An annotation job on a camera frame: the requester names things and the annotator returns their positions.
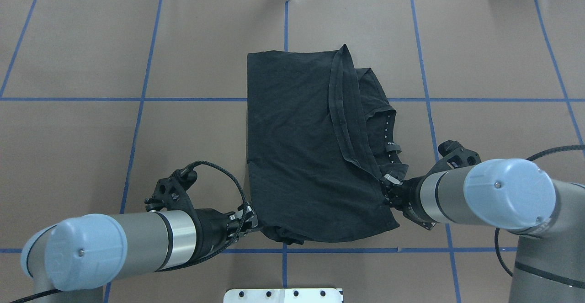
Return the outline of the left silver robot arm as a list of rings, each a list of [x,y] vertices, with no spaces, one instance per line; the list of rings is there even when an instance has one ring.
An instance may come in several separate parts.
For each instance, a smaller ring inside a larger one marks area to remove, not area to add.
[[[21,268],[34,294],[20,303],[101,303],[104,286],[151,272],[207,261],[258,230],[248,205],[214,209],[90,214],[38,231],[21,251]]]

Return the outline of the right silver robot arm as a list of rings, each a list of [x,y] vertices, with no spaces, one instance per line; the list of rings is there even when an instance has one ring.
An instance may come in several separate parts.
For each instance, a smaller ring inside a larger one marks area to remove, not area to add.
[[[491,226],[518,236],[510,303],[585,300],[585,189],[525,159],[492,159],[399,181],[391,202],[420,225]]]

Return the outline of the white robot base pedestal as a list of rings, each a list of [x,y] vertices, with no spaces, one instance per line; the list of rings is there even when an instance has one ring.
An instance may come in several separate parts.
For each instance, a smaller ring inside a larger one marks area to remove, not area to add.
[[[343,303],[338,288],[261,288],[226,291],[224,303]]]

